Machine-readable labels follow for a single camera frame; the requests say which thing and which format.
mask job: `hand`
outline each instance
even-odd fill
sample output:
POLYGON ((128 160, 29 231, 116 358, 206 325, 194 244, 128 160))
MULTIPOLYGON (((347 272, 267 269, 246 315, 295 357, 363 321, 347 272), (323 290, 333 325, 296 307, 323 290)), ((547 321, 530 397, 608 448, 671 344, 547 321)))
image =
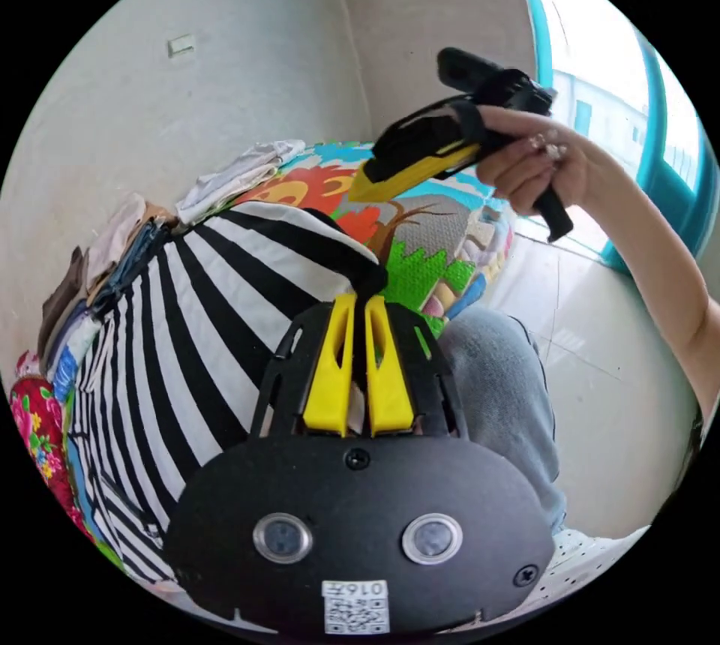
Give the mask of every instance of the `hand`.
POLYGON ((481 105, 489 130, 517 137, 478 164, 478 180, 493 185, 519 215, 535 215, 533 203, 552 185, 562 204, 582 206, 590 162, 582 136, 542 115, 481 105))

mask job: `red floral cloth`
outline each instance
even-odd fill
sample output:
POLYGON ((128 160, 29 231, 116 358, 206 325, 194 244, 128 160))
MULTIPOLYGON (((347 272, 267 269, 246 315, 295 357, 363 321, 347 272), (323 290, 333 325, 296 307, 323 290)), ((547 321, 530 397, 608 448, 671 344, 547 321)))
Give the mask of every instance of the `red floral cloth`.
POLYGON ((28 359, 24 355, 18 361, 16 375, 19 379, 10 391, 10 408, 15 424, 45 484, 70 519, 92 540, 75 505, 68 479, 62 445, 62 406, 53 397, 50 383, 34 374, 32 369, 28 367, 28 359))

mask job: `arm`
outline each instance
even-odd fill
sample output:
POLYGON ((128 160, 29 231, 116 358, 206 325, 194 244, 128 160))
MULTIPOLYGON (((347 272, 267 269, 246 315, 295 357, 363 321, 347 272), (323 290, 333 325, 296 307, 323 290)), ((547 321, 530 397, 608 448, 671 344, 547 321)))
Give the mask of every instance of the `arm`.
POLYGON ((598 223, 690 381, 707 429, 720 394, 720 305, 688 249, 620 164, 587 138, 540 115, 479 109, 488 128, 517 138, 480 161, 481 182, 495 185, 523 215, 552 183, 566 207, 577 204, 598 223), (543 143, 564 148, 559 163, 542 154, 543 143))
POLYGON ((583 209, 625 260, 707 423, 720 393, 720 305, 698 266, 647 195, 610 155, 585 142, 583 209))

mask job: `white wall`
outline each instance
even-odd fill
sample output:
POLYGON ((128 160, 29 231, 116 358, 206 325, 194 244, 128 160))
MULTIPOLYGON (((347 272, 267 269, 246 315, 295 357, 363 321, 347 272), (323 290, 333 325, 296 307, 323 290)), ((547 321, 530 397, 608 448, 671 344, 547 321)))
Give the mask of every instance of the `white wall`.
POLYGON ((454 46, 536 75, 527 0, 346 0, 373 136, 453 94, 435 57, 454 46))
POLYGON ((341 0, 122 0, 108 12, 40 97, 2 188, 6 390, 73 246, 125 193, 172 206, 256 140, 369 137, 352 50, 341 0), (196 52, 169 60, 167 41, 187 33, 196 52))

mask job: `wall switch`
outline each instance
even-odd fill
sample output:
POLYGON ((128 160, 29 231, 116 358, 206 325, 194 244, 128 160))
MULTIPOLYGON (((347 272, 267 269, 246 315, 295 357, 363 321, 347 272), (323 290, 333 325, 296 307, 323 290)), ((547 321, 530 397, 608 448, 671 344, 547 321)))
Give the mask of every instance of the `wall switch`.
POLYGON ((194 35, 181 35, 180 37, 176 37, 174 40, 167 41, 167 56, 169 58, 175 58, 178 55, 186 55, 187 53, 192 53, 194 50, 194 35))

